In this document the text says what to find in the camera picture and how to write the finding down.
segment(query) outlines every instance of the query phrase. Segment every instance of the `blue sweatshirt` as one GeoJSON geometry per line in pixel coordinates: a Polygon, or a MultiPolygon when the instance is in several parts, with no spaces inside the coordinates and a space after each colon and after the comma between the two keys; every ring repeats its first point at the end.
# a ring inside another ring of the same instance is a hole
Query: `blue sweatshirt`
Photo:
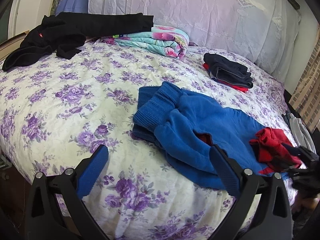
{"type": "Polygon", "coordinates": [[[257,162],[249,144],[263,125],[241,110],[223,108],[211,97],[169,82],[139,89],[133,122],[137,137],[163,148],[168,163],[201,187],[225,189],[209,159],[211,143],[255,174],[267,167],[257,162]],[[209,144],[199,139],[201,134],[209,144]]]}

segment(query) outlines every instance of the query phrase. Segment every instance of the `checkered curtain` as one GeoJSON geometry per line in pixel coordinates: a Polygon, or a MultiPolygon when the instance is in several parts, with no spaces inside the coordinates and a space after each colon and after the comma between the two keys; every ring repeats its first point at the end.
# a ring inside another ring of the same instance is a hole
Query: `checkered curtain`
{"type": "Polygon", "coordinates": [[[313,132],[320,129],[320,27],[309,62],[294,91],[290,105],[301,115],[313,132]]]}

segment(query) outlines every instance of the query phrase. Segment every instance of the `floral bedsheet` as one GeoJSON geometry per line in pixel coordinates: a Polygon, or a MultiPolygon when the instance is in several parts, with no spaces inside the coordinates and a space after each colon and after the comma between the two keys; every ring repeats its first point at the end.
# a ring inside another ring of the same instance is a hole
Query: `floral bedsheet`
{"type": "MultiPolygon", "coordinates": [[[[241,56],[189,47],[185,58],[177,60],[100,40],[81,50],[71,60],[52,54],[31,66],[0,72],[0,147],[31,182],[38,171],[54,175],[77,166],[105,144],[108,163],[83,200],[112,237],[206,239],[234,202],[225,191],[193,184],[153,144],[133,138],[139,87],[169,81],[204,93],[265,126],[283,129],[295,145],[281,117],[286,109],[283,84],[241,56]],[[242,93],[211,80],[202,67],[206,52],[246,65],[254,87],[242,93]]],[[[286,187],[292,203],[296,192],[288,180],[286,187]]],[[[67,214],[62,198],[58,200],[67,214]]]]}

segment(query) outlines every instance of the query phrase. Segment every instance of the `red fabric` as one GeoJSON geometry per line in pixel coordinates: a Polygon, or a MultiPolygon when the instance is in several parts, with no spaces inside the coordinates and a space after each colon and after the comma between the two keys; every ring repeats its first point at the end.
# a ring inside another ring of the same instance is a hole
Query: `red fabric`
{"type": "MultiPolygon", "coordinates": [[[[204,67],[206,70],[209,70],[209,64],[204,63],[204,64],[203,64],[203,67],[204,67]]],[[[243,87],[231,85],[231,84],[229,84],[228,82],[225,82],[225,81],[222,81],[222,80],[219,80],[219,83],[225,84],[225,85],[227,85],[227,86],[229,86],[229,87],[232,87],[232,88],[235,89],[235,90],[239,90],[239,91],[244,92],[244,93],[249,90],[249,88],[243,88],[243,87]]]]}
{"type": "MultiPolygon", "coordinates": [[[[272,171],[282,171],[270,163],[275,156],[280,160],[282,159],[284,161],[295,163],[295,168],[300,167],[302,164],[298,157],[292,156],[281,144],[286,143],[293,147],[281,129],[266,127],[258,131],[256,133],[256,137],[257,139],[250,140],[249,144],[253,147],[253,149],[257,149],[257,161],[260,163],[266,163],[272,169],[272,171]]],[[[270,172],[270,169],[267,168],[259,173],[268,174],[270,172]]]]}

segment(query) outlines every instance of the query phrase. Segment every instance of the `silver bolt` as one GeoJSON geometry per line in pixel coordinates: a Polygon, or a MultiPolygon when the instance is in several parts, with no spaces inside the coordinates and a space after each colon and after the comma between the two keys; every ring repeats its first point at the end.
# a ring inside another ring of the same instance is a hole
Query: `silver bolt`
{"type": "Polygon", "coordinates": [[[36,178],[37,178],[37,179],[42,178],[42,176],[43,176],[43,173],[42,173],[42,172],[38,172],[38,173],[36,174],[36,178]]]}
{"type": "Polygon", "coordinates": [[[252,172],[252,170],[247,168],[247,169],[244,169],[244,174],[250,176],[253,174],[253,172],[252,172]]]}
{"type": "Polygon", "coordinates": [[[275,173],[275,178],[276,178],[276,179],[281,179],[281,174],[278,173],[278,172],[276,172],[276,173],[275,173]]]}
{"type": "Polygon", "coordinates": [[[65,171],[64,171],[65,174],[67,175],[71,175],[73,173],[73,168],[67,168],[65,171]]]}

